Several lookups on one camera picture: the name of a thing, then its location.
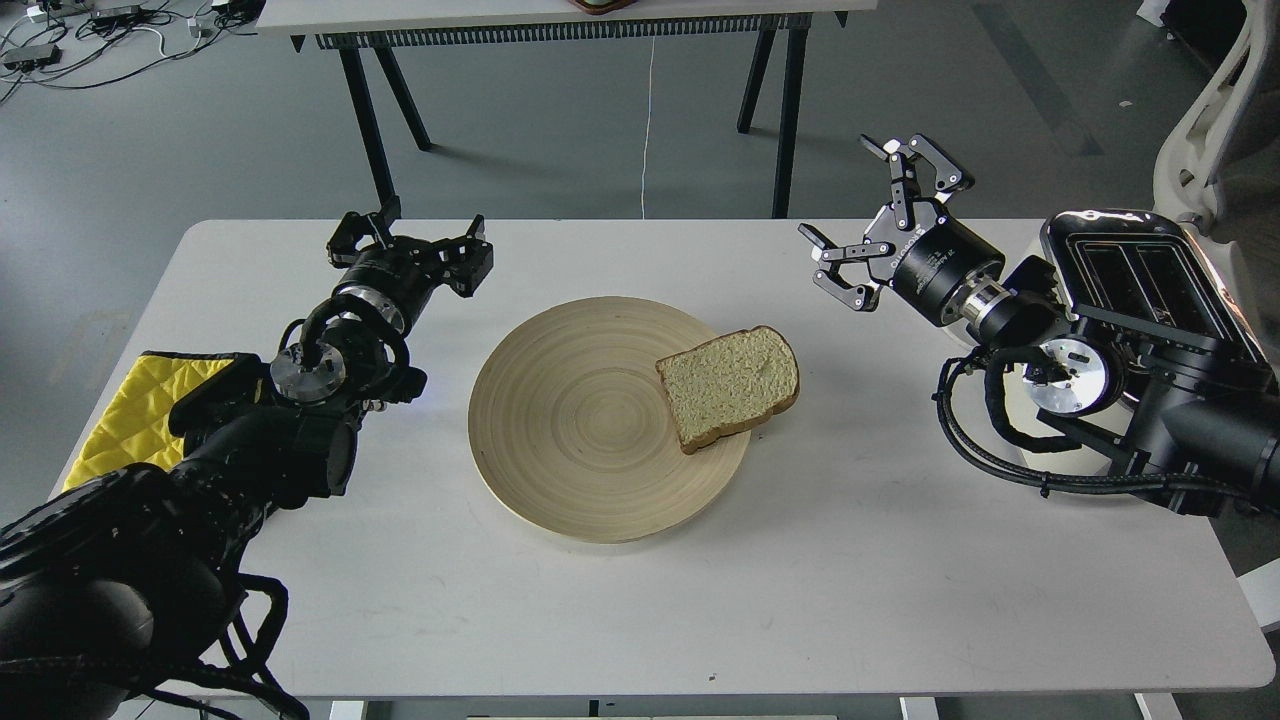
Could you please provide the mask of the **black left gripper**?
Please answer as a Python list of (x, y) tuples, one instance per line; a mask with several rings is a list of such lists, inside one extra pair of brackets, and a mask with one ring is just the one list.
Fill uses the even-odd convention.
[[(346, 269), (342, 295), (364, 300), (389, 323), (415, 323), (438, 286), (471, 299), (494, 266), (494, 249), (483, 214), (462, 236), (428, 242), (390, 232), (401, 210), (401, 197), (390, 196), (376, 211), (346, 213), (326, 255), (332, 266)], [(366, 238), (372, 242), (361, 249)]]

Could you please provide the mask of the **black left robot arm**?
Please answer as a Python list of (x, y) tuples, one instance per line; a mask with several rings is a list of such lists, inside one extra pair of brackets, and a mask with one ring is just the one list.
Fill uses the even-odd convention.
[(168, 682), (308, 717), (268, 669), (287, 588), (243, 573), (244, 551), (275, 511), (346, 492), (365, 416), (424, 391), (406, 340), (433, 292), (467, 299), (493, 266), (483, 217), (429, 242), (399, 215), (397, 196), (346, 214), (326, 246), (343, 277), (278, 355), (234, 356), (175, 402), (173, 468), (122, 464), (4, 527), (5, 719), (109, 719), (136, 696), (228, 717)]

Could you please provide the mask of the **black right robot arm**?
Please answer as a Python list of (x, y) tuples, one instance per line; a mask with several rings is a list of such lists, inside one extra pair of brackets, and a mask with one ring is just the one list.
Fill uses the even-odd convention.
[(950, 214), (973, 178), (946, 151), (924, 135), (860, 142), (890, 199), (856, 243), (800, 224), (813, 279), (859, 313), (891, 290), (974, 342), (933, 393), (963, 460), (1044, 496), (1277, 514), (1277, 377), (1188, 232), (1151, 211), (1061, 211), (1007, 270)]

